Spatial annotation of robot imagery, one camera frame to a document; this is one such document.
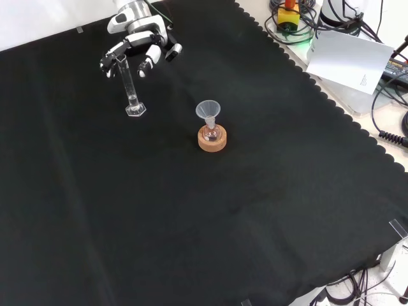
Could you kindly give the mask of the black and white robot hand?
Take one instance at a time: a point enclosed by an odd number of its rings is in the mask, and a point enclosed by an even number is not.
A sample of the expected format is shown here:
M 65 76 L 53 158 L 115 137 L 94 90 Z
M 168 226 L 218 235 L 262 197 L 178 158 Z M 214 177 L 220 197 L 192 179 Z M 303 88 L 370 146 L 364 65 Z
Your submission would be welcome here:
M 147 49 L 145 58 L 137 69 L 140 78 L 147 76 L 162 54 L 170 62 L 182 51 L 182 45 L 171 35 L 160 15 L 137 17 L 127 8 L 111 18 L 107 31 L 110 34 L 127 32 L 127 36 L 107 51 L 99 62 L 100 69 L 108 78 L 114 76 L 114 67 L 125 56 L 129 56 L 132 50 L 142 47 Z

